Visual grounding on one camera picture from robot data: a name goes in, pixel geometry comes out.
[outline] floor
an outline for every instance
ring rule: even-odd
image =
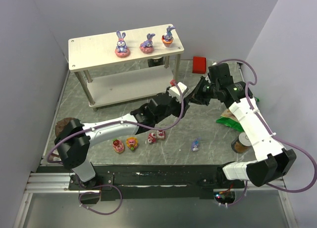
[[[241,75],[236,63],[230,63],[230,72],[234,81],[240,81]],[[120,66],[106,67],[91,71],[92,78],[134,71],[147,67],[147,61],[125,63]],[[201,75],[192,73],[192,61],[182,60],[179,68],[179,81],[189,87],[189,92],[196,86]],[[106,106],[94,112],[89,106],[86,96],[73,73],[69,74],[61,104],[58,109],[56,122],[75,117],[83,122],[99,122],[114,119],[139,108],[148,99],[126,102],[118,105]],[[178,125],[168,130],[166,140],[156,144],[145,144],[146,133],[137,135],[140,146],[135,151],[126,150],[122,154],[114,152],[111,141],[102,142],[88,152],[87,158],[95,165],[105,164],[143,164],[143,165],[193,165],[193,164],[224,164],[229,161],[255,160],[252,150],[244,154],[236,154],[231,149],[231,142],[238,136],[238,132],[215,121],[225,110],[225,106],[212,99],[209,106],[191,105],[186,116]],[[175,118],[170,116],[158,126],[170,125]],[[125,141],[130,135],[119,138]],[[200,150],[192,152],[190,147],[194,139],[201,137]],[[53,147],[54,132],[48,144],[49,151]]]

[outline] orange toy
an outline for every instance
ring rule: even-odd
[[[126,141],[130,150],[135,150],[138,147],[138,140],[135,137],[129,137]]]

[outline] white shelf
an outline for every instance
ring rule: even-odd
[[[172,31],[174,41],[170,47],[165,47],[161,41],[168,25],[172,26],[172,24],[164,24],[141,29],[119,30],[121,33],[126,33],[124,40],[131,51],[131,54],[125,58],[117,57],[114,53],[118,41],[115,32],[70,39],[68,41],[69,70],[78,72],[127,61],[182,54],[184,47],[176,30]],[[153,37],[155,50],[150,54],[145,54],[140,51],[139,46],[147,39],[148,33],[156,34]]]
[[[156,66],[94,78],[87,83],[95,101],[91,108],[126,102],[165,92],[173,74],[170,68]]]

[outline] purple bunny toy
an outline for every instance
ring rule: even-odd
[[[166,33],[164,34],[164,40],[167,42],[173,41],[173,34],[171,31],[175,29],[174,26],[168,26],[166,29]]]
[[[141,43],[140,50],[144,53],[152,53],[154,51],[152,38],[155,34],[147,34],[147,40]]]
[[[127,44],[125,43],[125,41],[123,40],[124,37],[125,37],[125,32],[120,33],[120,31],[117,31],[117,36],[118,36],[118,42],[117,42],[117,46],[115,48],[115,54],[118,56],[118,57],[126,57],[128,55],[130,55],[130,50],[129,48],[127,47]]]
[[[162,36],[162,42],[165,45],[165,47],[170,47],[174,40],[173,34],[171,33],[173,29],[175,29],[175,27],[169,25],[166,29],[165,34]]]

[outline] table surface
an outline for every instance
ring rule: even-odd
[[[68,41],[69,70],[71,72],[78,72],[128,61],[182,54],[184,47],[178,37],[176,29],[172,30],[174,41],[170,47],[165,47],[161,41],[161,37],[169,25],[173,26],[172,24],[164,24],[120,31],[121,33],[126,33],[124,40],[131,52],[130,55],[125,58],[117,57],[114,53],[118,42],[118,37],[115,32],[70,39]],[[152,39],[155,50],[150,54],[145,54],[141,52],[139,47],[142,42],[147,40],[148,33],[156,34]]]
[[[92,71],[92,77],[110,75],[125,71],[133,71],[145,68],[147,61],[125,63],[120,67],[105,67]],[[236,63],[230,64],[230,72],[234,81],[240,81],[241,75]],[[192,73],[192,61],[181,60],[179,68],[179,80],[189,87],[191,91],[199,81],[200,74]],[[85,94],[74,76],[69,75],[65,91],[61,100],[56,122],[66,118],[75,117],[83,122],[99,122],[110,120],[130,113],[139,108],[148,99],[141,99],[122,104],[106,106],[93,112],[88,107]],[[148,133],[136,135],[140,142],[139,148],[134,152],[128,148],[122,153],[114,152],[111,141],[105,141],[95,145],[88,152],[87,158],[96,165],[106,164],[143,164],[143,165],[197,165],[197,164],[224,164],[229,161],[251,161],[255,160],[253,150],[244,154],[237,154],[231,149],[231,142],[239,135],[237,131],[215,121],[225,110],[223,103],[211,100],[209,106],[191,104],[185,117],[178,125],[166,131],[165,141],[156,144],[145,144]],[[167,126],[174,122],[175,117],[170,116],[163,120],[158,126]],[[194,139],[201,137],[200,150],[192,152],[190,147]],[[48,148],[53,147],[55,139],[54,132],[51,134]]]

